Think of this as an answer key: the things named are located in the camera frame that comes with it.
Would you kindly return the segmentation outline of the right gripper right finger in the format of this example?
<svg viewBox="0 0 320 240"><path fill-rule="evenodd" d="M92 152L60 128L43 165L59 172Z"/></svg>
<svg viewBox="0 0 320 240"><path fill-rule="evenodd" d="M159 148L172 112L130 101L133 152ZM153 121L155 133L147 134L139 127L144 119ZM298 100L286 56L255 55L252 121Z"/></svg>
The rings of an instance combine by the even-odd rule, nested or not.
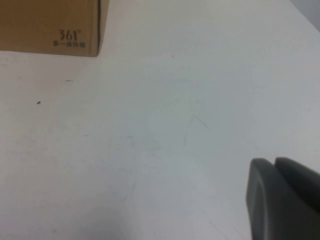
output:
<svg viewBox="0 0 320 240"><path fill-rule="evenodd" d="M320 195L320 174L290 158L278 157L277 170L300 196Z"/></svg>

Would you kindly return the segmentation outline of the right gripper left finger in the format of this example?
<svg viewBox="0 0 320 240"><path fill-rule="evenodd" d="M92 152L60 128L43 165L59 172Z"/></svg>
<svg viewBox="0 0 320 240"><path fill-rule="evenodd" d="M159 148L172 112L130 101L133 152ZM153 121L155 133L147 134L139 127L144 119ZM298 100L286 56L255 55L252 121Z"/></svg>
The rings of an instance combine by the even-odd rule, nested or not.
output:
<svg viewBox="0 0 320 240"><path fill-rule="evenodd" d="M318 240L320 195L299 195L271 163L254 158L246 190L254 240Z"/></svg>

